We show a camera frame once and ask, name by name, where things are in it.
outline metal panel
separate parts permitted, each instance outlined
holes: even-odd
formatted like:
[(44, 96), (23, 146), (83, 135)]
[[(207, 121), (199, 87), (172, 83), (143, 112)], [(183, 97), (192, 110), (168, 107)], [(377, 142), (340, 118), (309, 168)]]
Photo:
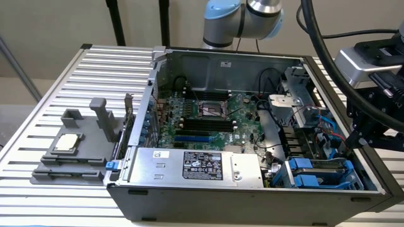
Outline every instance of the metal panel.
[[(64, 86), (68, 81), (88, 85), (105, 85), (131, 87), (137, 81), (145, 80), (148, 73), (136, 69), (77, 69), (77, 64), (113, 64), (144, 67), (152, 60), (151, 48), (93, 46), (89, 50), (80, 50), (61, 73), (55, 85), (44, 96), (41, 102), (27, 118), (15, 136), (0, 152), (0, 223), (1, 225), (44, 225), (44, 226), (144, 226), (131, 223), (116, 208), (104, 187), (32, 185), (27, 170), (39, 163), (45, 153), (43, 142), (48, 144), (51, 138), (31, 138), (35, 143), (24, 144), (32, 140), (28, 137), (53, 136), (61, 126), (61, 111), (49, 110), (55, 107), (75, 108), (87, 104), (92, 97), (105, 97), (108, 107), (115, 115), (124, 111), (120, 107), (125, 96), (124, 89), (113, 88), (93, 90), (89, 87), (71, 89)], [(316, 59), (323, 73), (327, 74), (320, 61)], [(347, 100), (332, 83), (333, 89), (343, 101)], [(141, 92), (133, 94), (133, 107), (140, 102)], [(404, 187), (404, 153), (377, 149), (395, 178)], [(339, 227), (401, 227), (404, 223), (403, 205), (396, 205), (381, 213), (361, 213), (352, 217)], [(153, 226), (189, 226), (188, 224), (155, 223)]]

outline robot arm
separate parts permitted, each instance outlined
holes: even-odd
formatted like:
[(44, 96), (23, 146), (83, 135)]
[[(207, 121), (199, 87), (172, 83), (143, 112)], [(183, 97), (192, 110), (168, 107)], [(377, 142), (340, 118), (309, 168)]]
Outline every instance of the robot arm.
[(272, 38), (283, 24), (280, 0), (209, 0), (204, 14), (203, 48), (232, 48), (233, 38)]

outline motherboard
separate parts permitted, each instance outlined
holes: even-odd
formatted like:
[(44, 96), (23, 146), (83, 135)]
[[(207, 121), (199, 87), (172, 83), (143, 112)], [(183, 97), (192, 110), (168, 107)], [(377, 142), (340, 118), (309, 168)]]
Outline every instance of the motherboard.
[(253, 95), (248, 93), (172, 92), (160, 97), (159, 148), (257, 153), (261, 135), (260, 117)]

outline power supply label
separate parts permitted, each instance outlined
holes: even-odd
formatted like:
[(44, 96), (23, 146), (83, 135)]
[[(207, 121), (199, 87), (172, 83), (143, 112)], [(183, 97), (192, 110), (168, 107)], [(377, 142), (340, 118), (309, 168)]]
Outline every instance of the power supply label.
[(223, 180), (220, 153), (184, 152), (183, 177), (193, 180)]

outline circuit board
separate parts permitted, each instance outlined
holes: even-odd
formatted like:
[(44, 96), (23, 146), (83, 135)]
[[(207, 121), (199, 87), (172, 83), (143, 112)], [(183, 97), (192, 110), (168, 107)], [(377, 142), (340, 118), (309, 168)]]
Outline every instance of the circuit board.
[(160, 99), (160, 148), (175, 147), (176, 131), (181, 130), (181, 118), (236, 121), (237, 128), (232, 132), (209, 131), (209, 142), (183, 142), (184, 149), (228, 150), (243, 153), (264, 154), (255, 148), (251, 134), (261, 135), (261, 125), (255, 102), (245, 93), (232, 93), (225, 101), (189, 100), (177, 93)]

